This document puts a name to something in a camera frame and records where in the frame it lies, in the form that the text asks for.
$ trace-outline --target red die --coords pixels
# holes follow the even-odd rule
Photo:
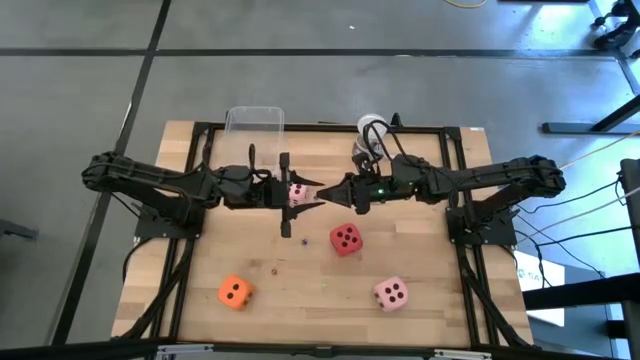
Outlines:
[[[344,224],[331,230],[329,239],[338,255],[345,256],[362,249],[362,238],[353,224]]]
[[[409,291],[402,280],[394,276],[373,287],[373,295],[378,300],[382,311],[396,310],[409,300]]]
[[[308,190],[309,188],[306,185],[291,184],[291,186],[289,186],[289,202],[291,206],[307,202]]]

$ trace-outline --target pink die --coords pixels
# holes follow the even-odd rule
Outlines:
[[[386,312],[402,307],[409,300],[407,286],[397,276],[374,286],[373,295],[378,300],[382,310]]]
[[[292,206],[304,204],[307,202],[307,192],[309,188],[306,185],[291,184],[289,187],[289,201]]]

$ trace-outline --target orange die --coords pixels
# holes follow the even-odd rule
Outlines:
[[[252,295],[253,285],[235,275],[227,276],[218,289],[218,300],[235,310],[244,309]]]

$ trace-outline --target wooden board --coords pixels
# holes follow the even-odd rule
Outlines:
[[[184,170],[193,122],[170,121],[165,128],[157,165]],[[220,165],[216,133],[211,167]],[[491,162],[482,129],[463,128],[467,166]],[[400,134],[407,153],[442,165],[437,137]],[[285,132],[291,168],[300,175],[338,183],[354,171],[350,161],[353,133]],[[397,152],[393,141],[389,151]],[[452,163],[455,151],[450,144]],[[474,192],[482,199],[494,189]],[[469,336],[454,247],[448,239],[445,202],[429,206],[415,201],[374,205],[365,216],[353,209],[326,204],[292,222],[293,236],[279,236],[280,213],[267,210],[207,212],[194,258],[180,324],[184,341],[312,343],[388,346],[469,346]],[[355,223],[363,249],[340,258],[329,243],[330,229]],[[301,244],[303,238],[308,245]],[[131,259],[113,335],[130,328],[157,292],[167,240],[155,239]],[[485,247],[492,298],[520,336],[531,341],[529,323],[513,260],[498,247]],[[236,274],[256,287],[243,312],[217,300],[222,279]],[[408,286],[408,304],[382,312],[372,287],[391,276]],[[482,307],[475,299],[481,338],[486,342]],[[162,334],[167,333],[170,308]]]

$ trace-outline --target concrete floor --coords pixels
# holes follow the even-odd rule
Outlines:
[[[606,3],[598,1],[603,12]],[[160,4],[7,0],[0,3],[0,47],[146,48]],[[588,49],[602,31],[592,31],[592,21],[586,4],[489,0],[461,10],[419,0],[182,0],[173,1],[159,46]],[[80,171],[115,143],[141,62],[0,57],[0,218],[41,232],[33,243],[0,240],[0,348],[46,339],[95,200]],[[155,159],[166,120],[222,121],[233,106],[267,105],[281,107],[288,122],[353,123],[367,112],[397,111],[411,125],[484,127],[495,161],[540,154],[564,164],[615,138],[543,136],[540,123],[595,122],[633,96],[615,60],[587,57],[163,57],[154,60],[145,89],[126,154],[147,162]],[[619,160],[637,158],[639,145],[630,139],[569,168],[569,187],[557,200],[613,181]],[[605,191],[526,218],[544,226],[613,196]],[[561,238],[625,224],[626,209],[613,205],[548,234]],[[112,202],[70,341],[108,338],[134,226]],[[630,233],[567,248],[607,275],[638,271]],[[522,249],[533,251],[529,244]],[[544,257],[583,267],[555,247],[546,247]]]

